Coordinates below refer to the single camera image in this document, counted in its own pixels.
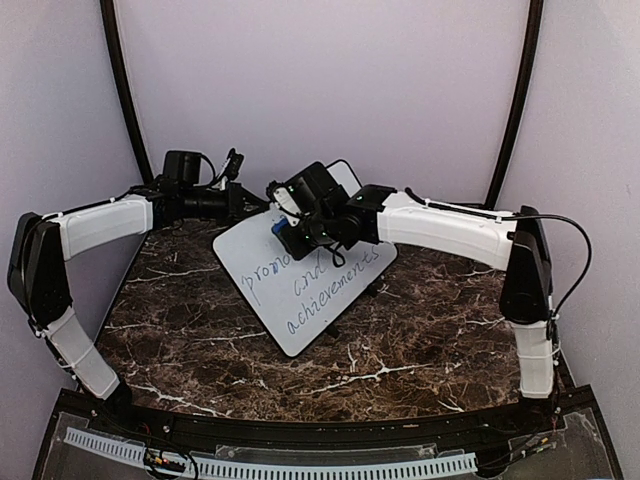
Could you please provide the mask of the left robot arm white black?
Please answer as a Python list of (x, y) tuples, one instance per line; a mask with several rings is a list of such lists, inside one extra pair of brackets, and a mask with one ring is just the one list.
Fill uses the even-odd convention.
[(141, 427), (131, 390), (88, 336), (73, 307), (67, 263), (121, 238), (184, 219), (235, 223), (247, 215), (247, 193), (231, 182), (212, 187), (139, 185), (125, 194), (66, 212), (23, 214), (9, 260), (8, 288), (59, 366), (93, 397), (106, 401), (103, 421), (120, 436)]

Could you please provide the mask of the white whiteboard with black frame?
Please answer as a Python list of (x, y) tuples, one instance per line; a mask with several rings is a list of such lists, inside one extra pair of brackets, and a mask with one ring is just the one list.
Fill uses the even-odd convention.
[(212, 248), (242, 297), (279, 348), (298, 356), (395, 261), (396, 247), (360, 242), (337, 268), (317, 248), (296, 261), (272, 227), (286, 221), (272, 205), (218, 235)]

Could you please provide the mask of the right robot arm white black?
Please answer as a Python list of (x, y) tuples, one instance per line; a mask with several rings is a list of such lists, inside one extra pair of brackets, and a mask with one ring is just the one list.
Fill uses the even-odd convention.
[(520, 392), (510, 413), (521, 434), (549, 416), (554, 388), (551, 262), (536, 210), (491, 212), (421, 199), (410, 189), (343, 186), (299, 180), (272, 194), (285, 220), (272, 231), (296, 260), (318, 247), (349, 249), (358, 242), (425, 247), (485, 264), (504, 274), (499, 310), (514, 329)]

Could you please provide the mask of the blue whiteboard eraser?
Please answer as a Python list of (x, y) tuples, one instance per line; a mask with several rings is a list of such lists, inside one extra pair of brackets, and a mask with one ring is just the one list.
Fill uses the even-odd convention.
[(278, 236), (284, 227), (287, 227), (289, 222), (286, 218), (281, 219), (279, 222), (274, 224), (271, 228), (271, 231), (274, 235)]

